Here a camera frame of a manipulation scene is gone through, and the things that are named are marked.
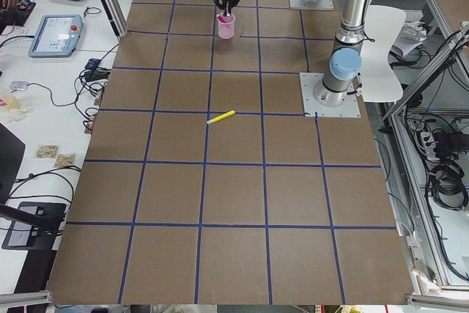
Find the yellow pen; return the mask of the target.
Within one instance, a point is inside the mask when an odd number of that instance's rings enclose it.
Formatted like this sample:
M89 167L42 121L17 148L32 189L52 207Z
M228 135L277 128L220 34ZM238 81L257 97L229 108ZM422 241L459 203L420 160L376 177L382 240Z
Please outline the yellow pen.
M213 124L213 123L215 123L215 122L219 122L219 121L221 121L221 120L223 120L223 119L226 119L226 118L228 118L228 117L230 117L230 116L232 116L232 115L234 115L234 114L235 114L235 110L231 110L231 111L225 112L225 113L220 114L220 115L218 115L218 116L216 116L216 117L213 117L212 119L207 120L207 121L206 121L206 124L207 124L207 125L211 125L211 124Z

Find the white chair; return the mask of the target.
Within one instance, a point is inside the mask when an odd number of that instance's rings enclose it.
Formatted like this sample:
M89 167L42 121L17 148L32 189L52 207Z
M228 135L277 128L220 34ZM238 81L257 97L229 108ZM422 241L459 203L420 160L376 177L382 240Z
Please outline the white chair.
M403 95L399 79L388 63L388 53L405 18L405 12L394 7L370 5L367 9L364 31L369 39L361 49L361 91L366 102L395 102Z

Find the black tablet stand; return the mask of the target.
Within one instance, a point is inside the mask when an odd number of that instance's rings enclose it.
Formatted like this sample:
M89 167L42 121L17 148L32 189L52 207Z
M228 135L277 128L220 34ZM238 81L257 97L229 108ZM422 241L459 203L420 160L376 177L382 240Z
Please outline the black tablet stand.
M1 205L1 217L11 221L1 247L5 250L51 250L65 218L66 205L21 202L19 208Z

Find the near teach pendant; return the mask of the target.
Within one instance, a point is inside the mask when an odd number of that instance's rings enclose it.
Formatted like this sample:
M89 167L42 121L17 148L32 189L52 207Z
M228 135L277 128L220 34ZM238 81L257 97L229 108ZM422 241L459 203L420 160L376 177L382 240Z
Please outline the near teach pendant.
M44 15L29 48L29 56L71 56L77 47L82 29L83 19L80 15Z

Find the pink mesh cup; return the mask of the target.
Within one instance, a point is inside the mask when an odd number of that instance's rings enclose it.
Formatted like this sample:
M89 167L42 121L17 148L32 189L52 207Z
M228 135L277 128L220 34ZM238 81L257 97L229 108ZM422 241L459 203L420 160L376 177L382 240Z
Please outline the pink mesh cup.
M234 37L235 35L235 15L232 14L229 17L224 17L226 19L226 23L221 23L218 19L218 16L222 15L223 13L217 14L216 19L218 23L218 36L223 40L228 40Z

